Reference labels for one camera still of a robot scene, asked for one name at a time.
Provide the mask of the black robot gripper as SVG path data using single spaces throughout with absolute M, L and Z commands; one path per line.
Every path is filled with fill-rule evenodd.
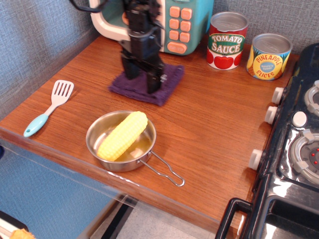
M 147 73 L 147 92 L 152 94 L 160 89 L 167 80 L 159 51 L 161 49 L 161 32 L 129 32 L 130 40 L 120 40 L 121 60 L 127 79 L 132 80 L 143 70 Z

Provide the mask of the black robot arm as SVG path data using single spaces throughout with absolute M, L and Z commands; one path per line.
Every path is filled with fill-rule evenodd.
M 128 19 L 130 40 L 121 40 L 121 59 L 127 79 L 132 80 L 144 71 L 147 75 L 147 91 L 156 92 L 164 78 L 164 63 L 159 56 L 161 31 L 157 20 L 160 4 L 156 0 L 123 1 Z

